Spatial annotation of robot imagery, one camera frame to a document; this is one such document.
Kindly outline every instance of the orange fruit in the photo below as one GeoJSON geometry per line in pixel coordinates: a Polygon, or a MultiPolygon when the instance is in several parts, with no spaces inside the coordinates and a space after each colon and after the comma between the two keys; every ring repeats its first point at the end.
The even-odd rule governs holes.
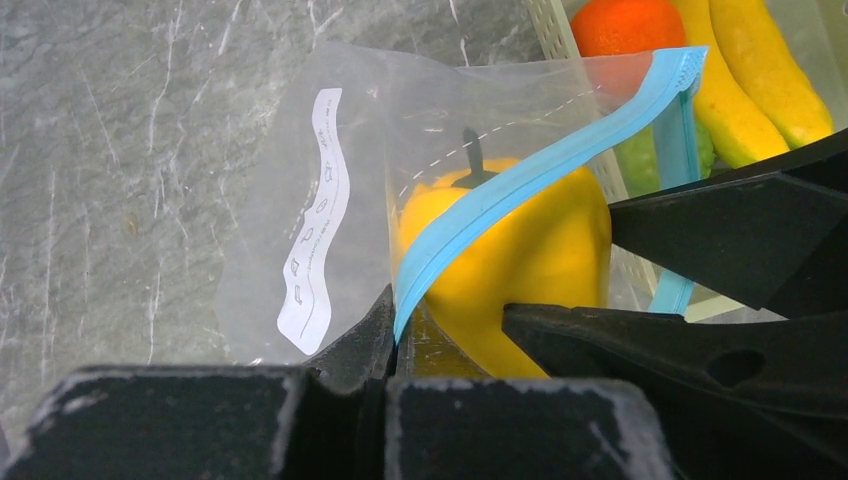
{"type": "Polygon", "coordinates": [[[686,45],[686,31],[669,0],[590,0],[571,21],[580,55],[624,55],[584,65],[602,103],[620,105],[639,90],[650,55],[625,55],[686,45]]]}
{"type": "Polygon", "coordinates": [[[686,44],[669,0],[590,0],[571,21],[580,55],[620,55],[686,44]]]}

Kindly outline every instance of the blue strip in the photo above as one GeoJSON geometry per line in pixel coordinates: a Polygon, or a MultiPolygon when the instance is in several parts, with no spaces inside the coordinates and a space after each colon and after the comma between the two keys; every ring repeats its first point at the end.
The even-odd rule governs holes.
{"type": "Polygon", "coordinates": [[[471,190],[430,223],[404,255],[395,282],[395,341],[424,294],[471,243],[522,203],[657,118],[703,69],[705,47],[654,52],[636,95],[621,108],[471,190]]]}
{"type": "MultiPolygon", "coordinates": [[[[662,189],[701,179],[692,105],[694,94],[694,89],[681,92],[654,120],[654,145],[662,189]]],[[[683,315],[694,290],[695,283],[692,280],[668,270],[663,271],[648,311],[683,315]]]]}

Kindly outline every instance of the gray tabletop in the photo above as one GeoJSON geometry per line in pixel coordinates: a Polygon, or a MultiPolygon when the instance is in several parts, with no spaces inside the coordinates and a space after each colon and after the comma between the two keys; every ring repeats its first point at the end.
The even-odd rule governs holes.
{"type": "Polygon", "coordinates": [[[317,39],[541,58],[522,0],[2,0],[0,424],[94,363],[229,362],[211,303],[317,39]]]}

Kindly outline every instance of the screw hole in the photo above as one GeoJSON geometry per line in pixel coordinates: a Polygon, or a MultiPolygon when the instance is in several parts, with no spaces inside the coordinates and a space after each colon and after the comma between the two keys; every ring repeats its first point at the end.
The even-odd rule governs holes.
{"type": "Polygon", "coordinates": [[[766,357],[753,350],[725,353],[707,365],[707,374],[725,388],[734,388],[763,371],[766,357]]]}

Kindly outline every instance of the yellow bell pepper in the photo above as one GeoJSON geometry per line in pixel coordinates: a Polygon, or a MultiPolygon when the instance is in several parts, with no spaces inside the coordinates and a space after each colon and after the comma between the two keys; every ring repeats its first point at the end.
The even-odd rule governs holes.
{"type": "MultiPolygon", "coordinates": [[[[518,161],[491,159],[483,168],[494,175],[518,161]]],[[[455,182],[470,174],[451,172],[414,188],[397,224],[400,253],[469,191],[455,182]]],[[[436,324],[490,375],[544,378],[501,331],[504,306],[605,307],[610,249],[609,208],[595,177],[581,167],[478,238],[430,287],[424,303],[436,324]]]]}

